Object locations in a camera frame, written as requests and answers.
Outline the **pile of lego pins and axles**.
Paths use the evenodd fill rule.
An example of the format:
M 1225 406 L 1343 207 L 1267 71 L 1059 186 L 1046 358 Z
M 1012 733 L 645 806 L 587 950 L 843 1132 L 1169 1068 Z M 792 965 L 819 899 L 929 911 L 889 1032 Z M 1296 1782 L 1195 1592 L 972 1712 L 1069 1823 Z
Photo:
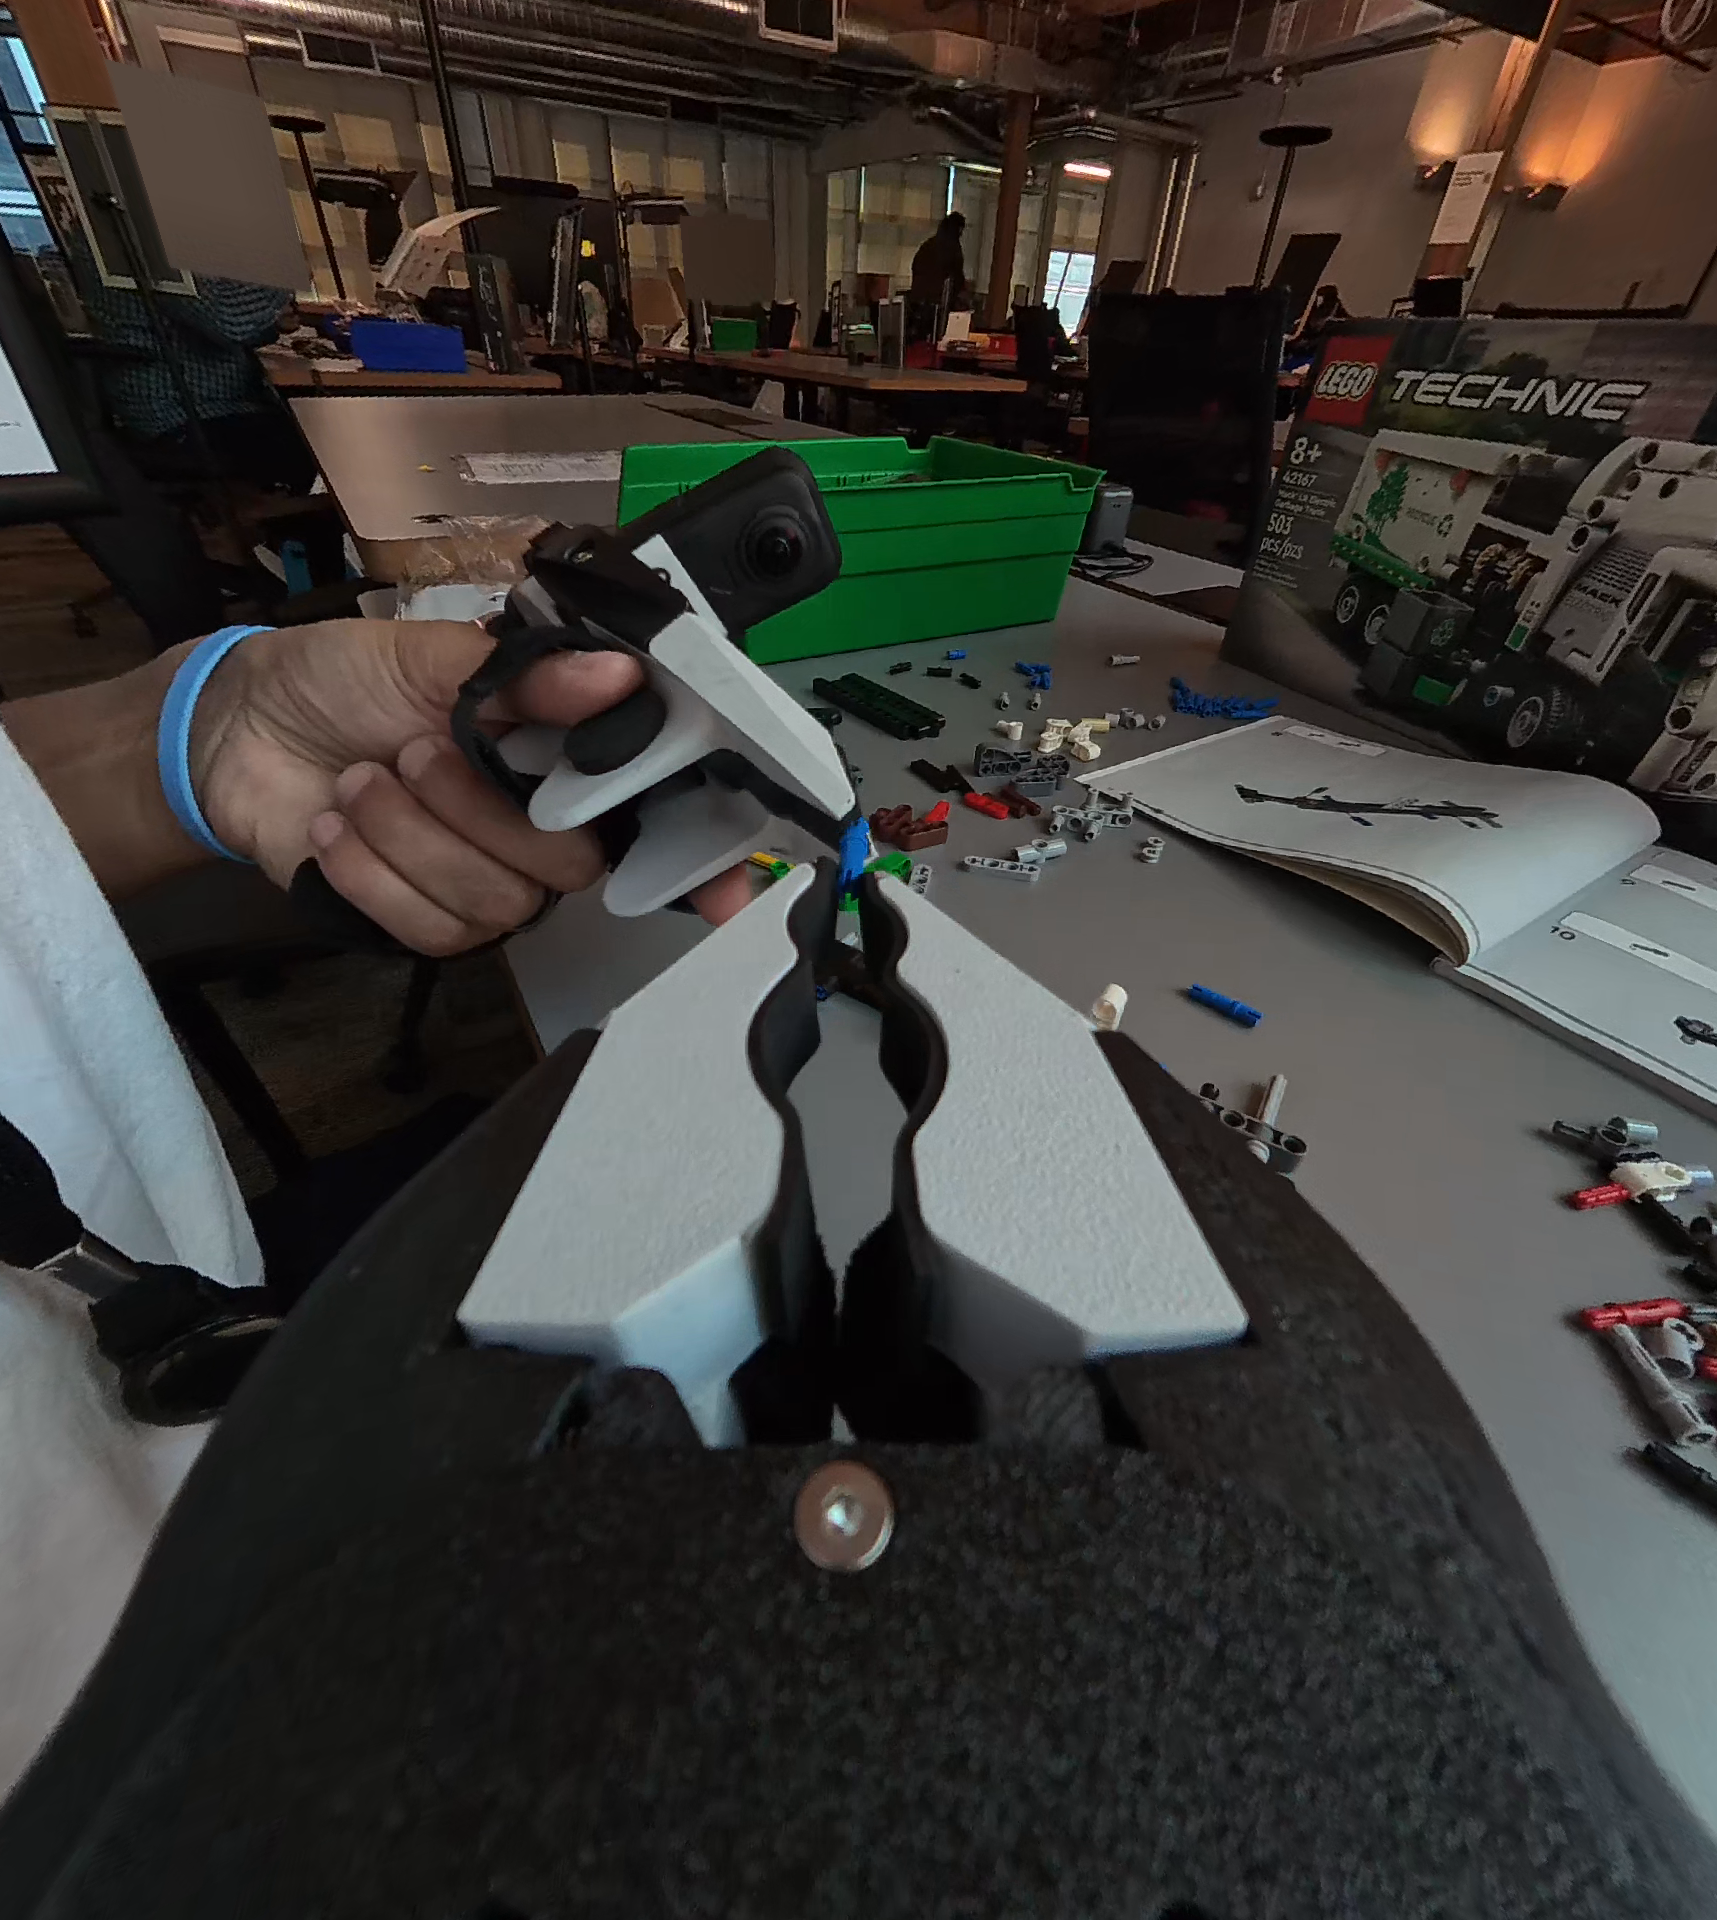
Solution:
M 1717 1524 L 1717 1175 L 1671 1158 L 1637 1116 L 1556 1117 L 1547 1138 L 1591 1168 L 1564 1205 L 1627 1217 L 1672 1263 L 1671 1291 L 1578 1305 L 1569 1323 L 1612 1358 L 1650 1426 L 1633 1466 Z

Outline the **clear plastic bag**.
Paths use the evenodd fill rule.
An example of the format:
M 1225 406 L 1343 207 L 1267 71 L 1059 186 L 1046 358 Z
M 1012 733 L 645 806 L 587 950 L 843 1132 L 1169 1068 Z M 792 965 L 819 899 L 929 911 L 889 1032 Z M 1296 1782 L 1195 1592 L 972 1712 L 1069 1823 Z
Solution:
M 403 541 L 394 584 L 406 592 L 440 584 L 508 592 L 526 571 L 528 545 L 548 528 L 544 515 L 445 517 Z

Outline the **blue storage bin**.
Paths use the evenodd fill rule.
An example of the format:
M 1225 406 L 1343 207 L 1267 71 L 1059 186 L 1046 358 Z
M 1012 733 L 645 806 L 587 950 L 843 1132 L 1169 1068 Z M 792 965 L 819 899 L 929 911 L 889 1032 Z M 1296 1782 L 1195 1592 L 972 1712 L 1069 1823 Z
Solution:
M 347 353 L 364 371 L 463 374 L 470 369 L 460 327 L 379 315 L 353 315 L 343 323 Z

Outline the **open instruction booklet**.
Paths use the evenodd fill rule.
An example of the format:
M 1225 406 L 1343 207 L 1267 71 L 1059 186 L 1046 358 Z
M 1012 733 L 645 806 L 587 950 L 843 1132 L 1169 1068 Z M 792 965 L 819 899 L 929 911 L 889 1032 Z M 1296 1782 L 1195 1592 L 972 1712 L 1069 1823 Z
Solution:
M 1081 779 L 1360 899 L 1461 988 L 1717 1117 L 1717 863 L 1624 787 L 1284 714 Z

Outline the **dark grey lego beam assembly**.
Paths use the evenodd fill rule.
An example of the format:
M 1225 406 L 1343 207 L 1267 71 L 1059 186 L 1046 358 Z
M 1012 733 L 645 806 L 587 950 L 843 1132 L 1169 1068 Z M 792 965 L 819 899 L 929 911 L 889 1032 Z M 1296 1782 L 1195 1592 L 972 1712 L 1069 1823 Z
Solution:
M 844 934 L 840 929 L 843 917 L 847 914 L 854 914 L 861 904 L 859 885 L 871 867 L 871 857 L 871 826 L 862 815 L 854 815 L 840 830 L 837 853 L 838 891 L 833 908 L 830 932 L 827 934 L 820 953 L 815 961 L 815 984 L 820 1001 L 827 1001 L 835 996 L 844 996 L 857 1004 L 881 1011 L 884 1007 L 884 1000 L 871 971 L 871 961 L 865 951 L 865 936 L 861 932 Z

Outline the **lego set box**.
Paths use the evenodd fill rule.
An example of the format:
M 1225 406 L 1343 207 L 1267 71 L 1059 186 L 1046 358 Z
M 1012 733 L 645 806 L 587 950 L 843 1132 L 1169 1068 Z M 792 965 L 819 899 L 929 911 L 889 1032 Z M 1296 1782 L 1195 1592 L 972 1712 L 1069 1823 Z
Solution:
M 1616 781 L 1717 857 L 1717 323 L 1333 331 L 1223 655 L 1439 749 Z

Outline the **grey lego axle connector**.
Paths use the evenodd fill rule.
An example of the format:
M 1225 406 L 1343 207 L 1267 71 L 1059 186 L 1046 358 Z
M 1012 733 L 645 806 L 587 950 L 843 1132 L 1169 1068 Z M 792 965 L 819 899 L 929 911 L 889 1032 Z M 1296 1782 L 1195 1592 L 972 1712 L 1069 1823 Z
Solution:
M 1290 1179 L 1302 1164 L 1306 1142 L 1280 1125 L 1286 1089 L 1286 1076 L 1276 1071 L 1254 1085 L 1244 1105 L 1233 1101 L 1214 1081 L 1200 1081 L 1197 1097 L 1211 1116 L 1244 1142 L 1259 1164 Z

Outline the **blue wristband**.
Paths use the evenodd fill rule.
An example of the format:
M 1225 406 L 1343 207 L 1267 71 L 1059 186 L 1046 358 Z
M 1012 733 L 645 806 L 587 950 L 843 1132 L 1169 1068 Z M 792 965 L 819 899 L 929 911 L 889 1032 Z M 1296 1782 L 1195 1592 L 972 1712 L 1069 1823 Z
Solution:
M 216 667 L 244 640 L 267 631 L 265 625 L 239 623 L 196 638 L 174 667 L 154 730 L 160 791 L 176 826 L 200 851 L 239 863 L 246 863 L 246 853 L 223 846 L 197 802 L 192 774 L 192 727 L 200 693 Z

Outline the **green plastic bin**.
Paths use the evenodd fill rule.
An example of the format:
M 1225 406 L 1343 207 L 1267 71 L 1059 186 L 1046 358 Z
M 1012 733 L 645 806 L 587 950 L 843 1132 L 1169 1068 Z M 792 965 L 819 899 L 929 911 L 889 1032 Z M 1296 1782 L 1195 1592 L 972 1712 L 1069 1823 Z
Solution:
M 753 625 L 775 664 L 908 645 L 1056 618 L 1103 471 L 933 437 L 787 441 L 812 470 L 843 548 L 840 576 Z

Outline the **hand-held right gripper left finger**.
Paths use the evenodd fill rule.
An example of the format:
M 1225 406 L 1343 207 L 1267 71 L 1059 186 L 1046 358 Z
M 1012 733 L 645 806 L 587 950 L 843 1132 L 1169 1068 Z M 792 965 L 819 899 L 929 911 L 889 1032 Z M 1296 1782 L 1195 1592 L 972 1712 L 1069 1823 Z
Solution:
M 471 1342 L 658 1371 L 709 1445 L 830 1431 L 837 1289 L 789 1101 L 835 861 L 621 1001 L 458 1307 Z

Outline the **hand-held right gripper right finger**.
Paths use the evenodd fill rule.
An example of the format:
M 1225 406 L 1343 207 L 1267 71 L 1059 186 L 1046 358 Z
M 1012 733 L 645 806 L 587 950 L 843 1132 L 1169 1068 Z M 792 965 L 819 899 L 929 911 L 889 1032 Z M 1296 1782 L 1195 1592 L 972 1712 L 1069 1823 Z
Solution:
M 891 876 L 862 883 L 891 1208 L 847 1265 L 837 1401 L 869 1442 L 965 1442 L 1048 1370 L 1238 1342 L 1248 1312 L 1103 1034 Z

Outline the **black long lego beam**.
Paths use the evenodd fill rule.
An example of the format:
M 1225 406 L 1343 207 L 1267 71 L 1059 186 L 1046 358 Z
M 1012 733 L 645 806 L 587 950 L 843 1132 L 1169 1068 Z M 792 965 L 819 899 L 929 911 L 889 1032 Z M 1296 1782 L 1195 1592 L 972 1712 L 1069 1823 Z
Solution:
M 889 683 L 861 674 L 815 677 L 812 693 L 828 707 L 854 718 L 898 741 L 937 737 L 945 730 L 945 714 Z

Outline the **wooden work table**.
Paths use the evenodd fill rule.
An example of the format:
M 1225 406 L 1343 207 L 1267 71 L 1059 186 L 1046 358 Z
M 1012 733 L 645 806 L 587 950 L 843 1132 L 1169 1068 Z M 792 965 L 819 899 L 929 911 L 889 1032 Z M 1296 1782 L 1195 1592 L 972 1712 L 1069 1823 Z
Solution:
M 850 364 L 837 353 L 808 349 L 675 349 L 642 347 L 638 360 L 654 371 L 728 371 L 775 379 L 789 393 L 823 389 L 840 399 L 955 399 L 999 410 L 1028 393 L 1025 379 L 943 367 L 892 367 L 877 361 Z

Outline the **person's left hand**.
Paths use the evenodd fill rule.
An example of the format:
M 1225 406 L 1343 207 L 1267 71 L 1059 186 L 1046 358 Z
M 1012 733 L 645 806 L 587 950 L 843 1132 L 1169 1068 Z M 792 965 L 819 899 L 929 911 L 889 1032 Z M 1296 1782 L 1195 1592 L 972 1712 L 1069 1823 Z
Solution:
M 226 851 L 328 888 L 429 956 L 475 947 L 591 885 L 587 828 L 533 828 L 454 744 L 489 635 L 461 622 L 337 619 L 244 638 L 197 697 L 192 789 Z

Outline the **person's left forearm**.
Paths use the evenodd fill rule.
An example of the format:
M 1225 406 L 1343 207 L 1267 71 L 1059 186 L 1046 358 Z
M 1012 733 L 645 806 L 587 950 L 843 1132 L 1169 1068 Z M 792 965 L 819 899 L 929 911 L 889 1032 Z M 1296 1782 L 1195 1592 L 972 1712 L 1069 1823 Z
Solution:
M 111 904 L 216 860 L 180 826 L 156 727 L 192 642 L 114 677 L 4 699 L 0 723 Z

